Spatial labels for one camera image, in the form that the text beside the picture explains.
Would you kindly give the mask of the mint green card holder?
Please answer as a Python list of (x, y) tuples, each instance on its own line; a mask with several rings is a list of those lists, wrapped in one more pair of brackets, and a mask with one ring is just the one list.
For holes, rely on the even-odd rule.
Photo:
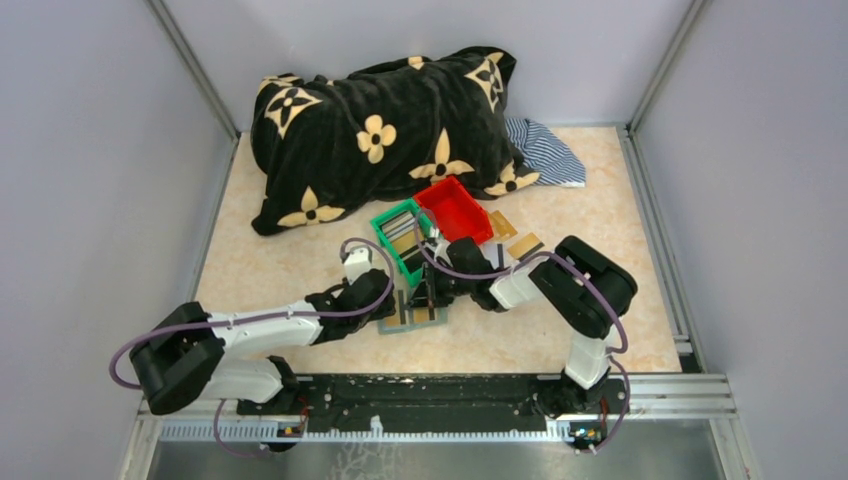
[(446, 308), (410, 308), (404, 290), (394, 292), (396, 312), (377, 322), (380, 335), (410, 332), (445, 324), (448, 321)]

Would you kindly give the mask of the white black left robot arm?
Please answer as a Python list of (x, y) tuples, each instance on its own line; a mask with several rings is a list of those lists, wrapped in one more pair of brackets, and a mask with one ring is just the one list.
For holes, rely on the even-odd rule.
[(129, 359), (154, 415), (199, 400), (235, 400), (241, 415), (293, 413), (303, 389), (275, 349), (341, 340), (393, 314), (392, 290), (372, 268), (279, 310), (213, 314), (184, 303), (131, 345)]

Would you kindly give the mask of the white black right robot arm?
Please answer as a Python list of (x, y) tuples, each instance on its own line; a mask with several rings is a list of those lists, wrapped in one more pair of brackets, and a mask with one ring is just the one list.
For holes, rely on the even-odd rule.
[(602, 398), (601, 383), (623, 335), (621, 318), (638, 292), (635, 278), (576, 236), (553, 251), (532, 251), (517, 264), (495, 266), (469, 237), (425, 244), (422, 278), (406, 302), (410, 308), (444, 308), (461, 296), (490, 312), (546, 300), (572, 328), (563, 374), (563, 398), (576, 412)]

